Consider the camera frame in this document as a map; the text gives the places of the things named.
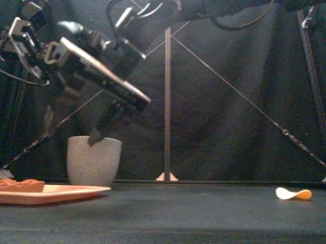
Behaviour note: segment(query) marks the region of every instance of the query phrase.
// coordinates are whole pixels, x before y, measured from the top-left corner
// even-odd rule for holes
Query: plate
[[[99,196],[108,187],[44,185],[41,193],[0,192],[0,204],[40,205]]]

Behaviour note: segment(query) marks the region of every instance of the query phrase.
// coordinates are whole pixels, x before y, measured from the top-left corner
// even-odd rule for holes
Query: table surface
[[[2,243],[326,243],[324,190],[303,201],[280,200],[275,186],[111,188],[91,199],[1,205]]]

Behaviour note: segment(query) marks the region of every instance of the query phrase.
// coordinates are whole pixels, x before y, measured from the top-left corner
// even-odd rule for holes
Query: small orange object
[[[302,190],[299,192],[291,192],[286,188],[279,187],[276,189],[276,196],[282,200],[288,200],[291,198],[296,198],[296,199],[300,199],[300,200],[310,200],[311,197],[312,197],[312,192],[310,190]]]
[[[41,193],[42,187],[44,181],[36,179],[25,179],[22,181],[0,179],[0,192]]]

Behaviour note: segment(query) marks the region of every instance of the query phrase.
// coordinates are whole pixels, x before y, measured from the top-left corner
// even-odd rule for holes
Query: food on plate
[[[0,179],[0,192],[41,193],[42,188],[44,181],[36,179],[25,179],[21,181]]]

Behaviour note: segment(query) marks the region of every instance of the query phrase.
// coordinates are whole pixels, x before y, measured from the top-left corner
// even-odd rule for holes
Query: white mug
[[[108,187],[116,177],[123,143],[104,137],[89,146],[88,138],[68,139],[68,181],[71,185]]]

